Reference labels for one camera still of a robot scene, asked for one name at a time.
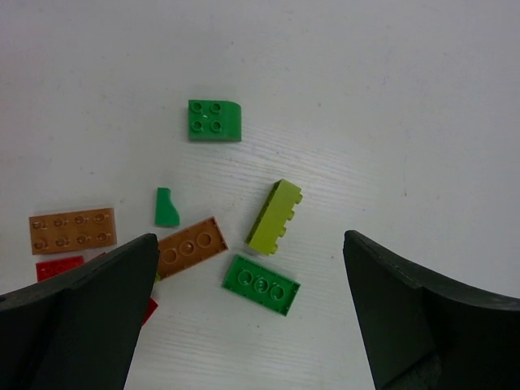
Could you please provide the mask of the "small dark green lego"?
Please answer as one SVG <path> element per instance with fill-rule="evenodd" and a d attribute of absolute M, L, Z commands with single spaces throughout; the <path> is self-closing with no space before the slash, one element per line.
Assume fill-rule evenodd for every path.
<path fill-rule="evenodd" d="M 180 225 L 180 215 L 172 202 L 169 188 L 157 188 L 154 223 L 165 228 Z"/>

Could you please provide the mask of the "dark green curved lego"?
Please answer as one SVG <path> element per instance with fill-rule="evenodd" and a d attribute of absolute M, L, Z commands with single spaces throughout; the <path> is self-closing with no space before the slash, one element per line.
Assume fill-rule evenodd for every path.
<path fill-rule="evenodd" d="M 240 142 L 241 106 L 217 100 L 188 101 L 188 139 L 190 141 Z"/>

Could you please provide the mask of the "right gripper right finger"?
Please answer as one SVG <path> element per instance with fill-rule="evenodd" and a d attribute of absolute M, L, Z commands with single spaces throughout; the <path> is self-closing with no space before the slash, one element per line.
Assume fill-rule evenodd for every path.
<path fill-rule="evenodd" d="M 519 300 L 411 262 L 360 232 L 344 264 L 377 389 L 517 389 Z"/>

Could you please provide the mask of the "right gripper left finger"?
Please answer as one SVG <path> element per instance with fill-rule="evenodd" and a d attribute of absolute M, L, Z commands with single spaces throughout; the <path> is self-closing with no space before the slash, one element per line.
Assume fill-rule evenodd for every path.
<path fill-rule="evenodd" d="M 122 389 L 154 286 L 147 233 L 1 296 L 3 389 Z"/>

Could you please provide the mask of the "lime green long lego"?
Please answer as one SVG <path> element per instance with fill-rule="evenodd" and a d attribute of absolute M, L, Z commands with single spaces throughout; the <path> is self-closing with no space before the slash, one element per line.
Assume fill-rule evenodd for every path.
<path fill-rule="evenodd" d="M 275 254 L 278 249 L 277 240 L 285 235 L 285 224 L 293 219 L 293 208 L 302 198 L 301 188 L 295 184 L 284 179 L 275 182 L 245 238 L 245 243 L 260 254 Z"/>

